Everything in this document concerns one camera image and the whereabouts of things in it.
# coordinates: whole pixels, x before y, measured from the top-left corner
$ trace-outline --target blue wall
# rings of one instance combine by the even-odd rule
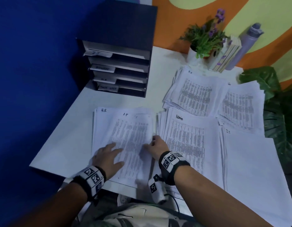
[[[0,0],[0,226],[63,181],[28,165],[87,81],[75,37],[102,1]]]

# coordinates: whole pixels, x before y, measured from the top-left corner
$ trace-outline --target wall mural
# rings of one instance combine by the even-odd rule
[[[239,35],[255,22],[265,32],[238,63],[247,68],[272,65],[283,87],[292,82],[292,0],[129,0],[158,6],[154,45],[187,53],[179,41],[190,24],[204,24],[218,8],[226,10],[224,30]]]

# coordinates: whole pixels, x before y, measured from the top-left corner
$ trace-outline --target clothing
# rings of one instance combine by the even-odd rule
[[[193,217],[156,205],[129,203],[82,227],[201,227]]]

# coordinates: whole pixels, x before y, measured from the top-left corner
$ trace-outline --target hand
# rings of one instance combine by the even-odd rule
[[[115,143],[106,145],[97,151],[97,155],[92,158],[92,165],[102,168],[106,173],[106,180],[111,179],[125,164],[118,162],[114,164],[114,158],[121,153],[123,149],[111,150]]]
[[[153,136],[152,142],[150,144],[144,144],[144,148],[148,150],[157,161],[164,152],[169,151],[167,144],[159,135]]]

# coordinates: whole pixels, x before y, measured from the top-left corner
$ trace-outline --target green foliage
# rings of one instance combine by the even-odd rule
[[[216,29],[215,25],[215,19],[209,20],[202,27],[197,24],[190,25],[180,40],[191,43],[191,49],[197,53],[197,58],[208,57],[212,49],[221,49],[224,38],[227,38],[223,31]]]
[[[263,66],[244,70],[239,76],[241,83],[247,83],[256,80],[260,84],[260,89],[265,91],[265,100],[274,97],[275,92],[280,91],[280,83],[277,73],[273,67]]]
[[[281,91],[276,72],[272,67],[244,70],[241,83],[256,80],[265,91],[265,137],[273,138],[282,166],[292,161],[292,90]]]

